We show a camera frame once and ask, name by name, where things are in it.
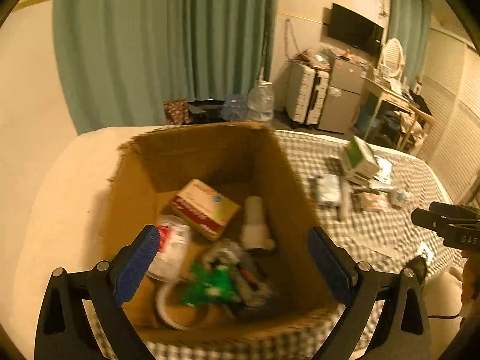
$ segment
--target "blue gripper pad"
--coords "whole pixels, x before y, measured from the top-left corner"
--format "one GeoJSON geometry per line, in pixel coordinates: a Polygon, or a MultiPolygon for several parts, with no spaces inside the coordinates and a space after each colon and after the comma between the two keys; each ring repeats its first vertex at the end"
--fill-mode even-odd
{"type": "Polygon", "coordinates": [[[313,227],[307,236],[310,257],[326,281],[334,299],[349,305],[358,280],[355,261],[345,249],[337,247],[321,227],[313,227]]]}
{"type": "Polygon", "coordinates": [[[110,280],[117,306],[129,302],[158,252],[160,235],[155,226],[147,225],[133,242],[123,247],[112,261],[110,280]]]}

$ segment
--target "white mirror frame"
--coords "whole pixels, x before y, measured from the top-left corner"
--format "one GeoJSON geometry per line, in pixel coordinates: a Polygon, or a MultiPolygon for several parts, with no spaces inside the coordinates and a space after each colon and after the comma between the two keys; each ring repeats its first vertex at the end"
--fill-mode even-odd
{"type": "Polygon", "coordinates": [[[390,77],[396,77],[402,72],[402,66],[405,63],[405,55],[403,54],[403,48],[400,41],[397,38],[391,38],[382,49],[382,54],[380,55],[379,59],[380,64],[385,64],[385,51],[388,49],[388,47],[397,47],[400,51],[398,68],[396,70],[390,70],[389,74],[390,77]]]}

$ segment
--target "curtain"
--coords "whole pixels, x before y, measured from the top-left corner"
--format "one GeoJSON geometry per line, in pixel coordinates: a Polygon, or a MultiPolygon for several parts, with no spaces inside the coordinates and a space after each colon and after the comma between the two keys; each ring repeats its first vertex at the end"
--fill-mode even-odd
{"type": "Polygon", "coordinates": [[[268,78],[276,0],[54,0],[58,73],[78,133],[158,126],[168,100],[268,78]]]}
{"type": "Polygon", "coordinates": [[[409,86],[422,72],[430,32],[431,3],[428,0],[390,0],[387,38],[397,38],[406,56],[404,76],[409,86]]]}

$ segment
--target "white suitcase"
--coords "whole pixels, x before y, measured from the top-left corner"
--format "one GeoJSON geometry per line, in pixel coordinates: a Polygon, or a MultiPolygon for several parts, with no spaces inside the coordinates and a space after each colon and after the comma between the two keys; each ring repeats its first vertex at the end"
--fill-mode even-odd
{"type": "Polygon", "coordinates": [[[327,72],[294,63],[286,91],[286,113],[290,119],[305,125],[317,124],[326,96],[327,72]]]}

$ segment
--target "silver bolt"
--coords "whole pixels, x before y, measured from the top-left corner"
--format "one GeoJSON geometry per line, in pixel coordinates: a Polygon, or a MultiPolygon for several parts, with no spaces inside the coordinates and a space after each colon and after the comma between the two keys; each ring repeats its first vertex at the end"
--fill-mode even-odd
{"type": "Polygon", "coordinates": [[[358,263],[358,267],[360,268],[361,271],[364,271],[364,272],[368,272],[371,268],[370,264],[368,264],[368,262],[365,262],[365,261],[360,261],[358,263]]]}
{"type": "Polygon", "coordinates": [[[55,268],[52,272],[56,278],[58,278],[63,273],[63,268],[55,268]]]}
{"type": "Polygon", "coordinates": [[[106,271],[108,268],[109,268],[110,264],[108,261],[100,261],[98,264],[97,264],[97,269],[99,271],[106,271]]]}
{"type": "Polygon", "coordinates": [[[408,278],[412,278],[414,275],[413,271],[410,268],[405,268],[403,270],[403,274],[408,278]]]}

